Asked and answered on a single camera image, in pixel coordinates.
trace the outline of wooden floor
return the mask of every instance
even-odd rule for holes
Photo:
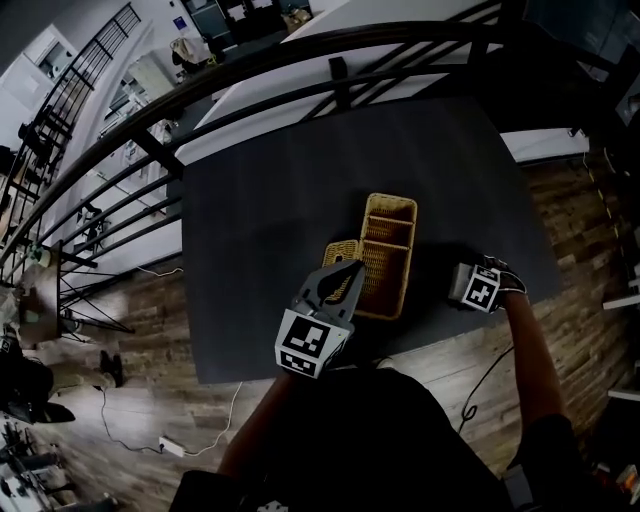
[[[537,304],[535,313],[560,374],[574,427],[584,436],[606,404],[607,389],[631,371],[625,334],[629,311],[601,309],[606,293],[624,289],[623,266],[612,222],[582,162],[527,167],[523,172],[548,229],[564,284],[562,294]],[[594,175],[604,183],[606,173],[602,165],[594,166]],[[606,190],[605,196],[616,217],[618,201]],[[154,270],[167,272],[180,264],[176,259]],[[106,342],[111,351],[122,354],[128,377],[124,388],[107,394],[104,412],[111,434],[131,447],[157,447],[160,435],[191,451],[211,444],[226,426],[237,384],[197,383],[183,274],[158,278],[140,272],[113,289],[101,304],[126,312],[123,321],[136,329],[135,335],[116,335]],[[466,396],[509,343],[508,328],[502,324],[398,356],[396,364],[431,390],[457,427]],[[47,361],[74,357],[95,366],[99,349],[98,345],[78,347],[69,342],[49,346],[40,355]],[[198,458],[133,453],[110,442],[100,417],[103,396],[92,388],[56,399],[75,413],[75,422],[32,430],[42,443],[60,446],[67,471],[85,497],[109,492],[128,510],[167,510],[185,470],[216,469],[225,446],[269,384],[244,383],[229,433],[215,449]],[[511,355],[486,380],[473,403],[479,406],[478,414],[465,427],[463,437],[500,473],[513,457],[520,437]]]

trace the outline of cable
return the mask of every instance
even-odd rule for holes
[[[215,448],[218,445],[218,441],[220,440],[220,438],[229,431],[229,428],[231,428],[231,417],[233,416],[233,404],[236,401],[236,397],[238,396],[238,393],[240,392],[240,388],[242,387],[242,384],[243,383],[241,382],[238,385],[238,389],[236,389],[236,392],[233,395],[233,398],[231,399],[231,408],[229,409],[229,421],[227,421],[227,428],[225,428],[222,432],[220,432],[218,434],[218,437],[216,437],[215,442],[211,446],[207,446],[206,448],[203,448],[202,450],[200,450],[199,452],[196,452],[196,453],[184,452],[184,454],[186,456],[188,456],[188,457],[198,457],[199,455],[202,455],[207,450],[211,450],[211,448]]]
[[[104,428],[107,431],[107,435],[109,436],[109,439],[111,439],[111,442],[120,443],[130,452],[142,452],[144,450],[150,450],[152,452],[159,453],[160,455],[162,455],[162,450],[156,450],[155,448],[151,448],[150,446],[143,446],[142,448],[129,448],[124,442],[120,441],[119,439],[114,439],[113,437],[111,437],[111,432],[109,432],[109,427],[107,426],[107,420],[104,419],[104,408],[107,405],[107,390],[102,389],[102,394],[104,396],[104,401],[102,402],[102,409],[100,409],[100,416],[102,416],[102,423],[104,423]]]
[[[464,427],[465,423],[467,423],[467,421],[471,421],[475,417],[476,413],[478,412],[478,406],[477,405],[472,405],[471,407],[469,407],[469,409],[467,409],[467,407],[469,406],[469,402],[471,401],[471,397],[478,390],[478,388],[481,386],[481,384],[484,382],[484,379],[486,379],[489,376],[489,374],[493,371],[493,369],[496,366],[498,366],[498,363],[500,361],[502,361],[504,356],[506,356],[512,350],[513,350],[513,345],[509,345],[509,347],[502,354],[500,354],[498,356],[498,359],[496,359],[494,361],[494,363],[489,367],[487,372],[482,376],[480,381],[476,384],[476,387],[473,388],[471,393],[469,393],[469,396],[467,397],[466,402],[462,406],[462,412],[460,413],[460,415],[462,416],[462,423],[460,424],[460,427],[458,428],[458,434],[460,434],[462,432],[462,428]]]
[[[153,274],[154,276],[157,276],[157,277],[170,276],[171,274],[175,274],[178,270],[179,270],[180,272],[184,272],[184,269],[183,269],[183,268],[181,268],[181,267],[176,267],[176,268],[174,268],[171,272],[166,272],[166,273],[164,273],[164,274],[156,274],[153,270],[145,270],[145,269],[144,269],[144,268],[142,268],[142,267],[136,267],[136,268],[137,268],[138,270],[142,270],[143,272],[146,272],[147,274]]]

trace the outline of power strip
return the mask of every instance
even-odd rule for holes
[[[184,457],[184,446],[172,441],[168,437],[161,437],[159,443],[162,452],[169,452],[177,457]]]

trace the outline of wicker basket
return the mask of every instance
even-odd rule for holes
[[[402,313],[418,218],[418,204],[404,197],[371,194],[360,238],[365,282],[356,314],[396,320]]]
[[[359,260],[360,259],[360,244],[357,240],[345,240],[343,242],[334,242],[327,245],[324,250],[324,259],[322,260],[322,266],[333,265],[343,260]],[[333,295],[328,297],[328,300],[339,300],[345,289],[347,283],[349,283],[350,277],[344,280],[342,286],[335,291]]]

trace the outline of metal railing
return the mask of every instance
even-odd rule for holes
[[[109,189],[116,187],[123,180],[152,162],[159,162],[163,168],[167,170],[168,174],[142,187],[136,193],[128,195],[88,222],[78,226],[71,234],[63,238],[63,246],[69,244],[78,233],[86,231],[104,219],[109,218],[136,199],[174,180],[180,179],[184,165],[175,157],[174,152],[184,144],[212,133],[224,126],[235,123],[236,121],[321,93],[331,93],[343,88],[350,90],[350,88],[354,86],[362,85],[364,87],[355,90],[353,93],[350,92],[350,94],[358,95],[363,89],[371,89],[375,94],[377,92],[375,87],[377,84],[383,83],[383,81],[392,80],[392,83],[399,83],[399,81],[410,76],[456,73],[468,67],[468,64],[439,64],[438,60],[446,54],[446,52],[443,53],[443,50],[453,51],[452,48],[461,48],[465,44],[471,44],[470,55],[473,59],[470,58],[470,60],[473,60],[474,65],[477,65],[477,63],[482,61],[482,57],[486,54],[489,44],[523,45],[527,47],[535,44],[542,52],[552,51],[556,57],[565,58],[568,62],[581,62],[586,65],[595,66],[610,72],[611,77],[616,76],[617,67],[611,62],[571,45],[540,37],[539,31],[527,29],[526,24],[518,24],[517,26],[512,26],[509,23],[498,23],[496,25],[483,24],[500,16],[499,13],[495,12],[482,13],[483,9],[493,8],[497,4],[498,2],[490,1],[482,4],[481,8],[474,8],[473,12],[469,14],[469,16],[479,15],[474,23],[460,22],[461,19],[466,18],[466,16],[463,16],[465,13],[462,13],[456,17],[454,21],[386,23],[320,33],[270,47],[235,62],[206,70],[204,73],[181,84],[165,96],[143,108],[113,131],[107,133],[100,141],[78,158],[67,172],[65,172],[64,176],[57,180],[44,193],[33,206],[29,215],[16,229],[13,237],[0,254],[0,266],[4,265],[12,255],[15,255],[20,238],[29,234],[30,230],[36,224],[39,225],[43,215],[47,213],[65,192],[74,186],[87,172],[130,140],[134,141],[146,151],[147,156],[118,172],[100,187],[89,193],[66,214],[62,215],[62,217],[44,233],[40,233],[38,227],[36,237],[34,238],[36,244],[42,244],[61,226],[81,211],[82,208],[89,205],[91,201],[94,201]],[[415,50],[417,45],[422,45],[423,43],[426,43],[424,48],[428,48],[427,50],[419,49],[418,55],[415,57],[413,57],[413,55],[416,55],[415,53],[412,53],[411,58],[401,57],[404,52],[410,49]],[[451,44],[446,48],[441,47],[441,45],[445,43]],[[391,65],[388,69],[376,71],[382,66],[379,61],[378,63],[365,67],[352,76],[329,80],[280,94],[211,121],[166,145],[161,144],[148,132],[149,127],[164,119],[169,113],[179,111],[202,98],[210,96],[242,80],[307,59],[391,44],[399,44],[400,46],[396,50],[393,50],[390,55],[381,59],[381,61],[384,61],[382,64],[391,63],[396,57],[401,57],[401,60],[398,61],[397,64]],[[326,106],[329,106],[331,101],[333,100],[329,100],[329,103],[320,108],[314,115],[322,111]],[[96,242],[96,240],[104,240],[125,227],[131,226],[145,216],[174,204],[177,200],[178,199],[172,198],[160,201],[153,208],[141,211],[111,226],[108,231],[87,240],[86,244],[77,247],[72,253],[63,253],[62,257],[64,260],[67,262],[75,262],[76,265],[71,268],[67,267],[67,270],[72,271],[80,266],[92,266],[95,268],[96,264],[94,260],[96,260],[96,258],[152,231],[160,229],[163,226],[178,221],[180,214],[167,215],[160,222],[148,225],[116,243],[110,244],[106,248],[93,253],[88,258],[77,258],[78,254],[88,247],[87,244]],[[13,279],[14,275],[19,272],[25,260],[26,255],[23,255],[19,261],[11,265],[7,273],[10,279]]]
[[[33,122],[22,129],[20,135],[24,142],[0,192],[3,206],[0,214],[8,217],[1,223],[6,227],[4,233],[0,233],[0,243],[6,243],[17,225],[30,215],[31,205],[40,199],[47,183],[57,178],[82,107],[138,23],[140,18],[130,3],[120,9],[62,70]],[[38,222],[35,232],[21,235],[19,245],[23,251],[35,240],[40,228],[41,222]],[[4,267],[0,267],[0,279],[3,279],[3,270]]]

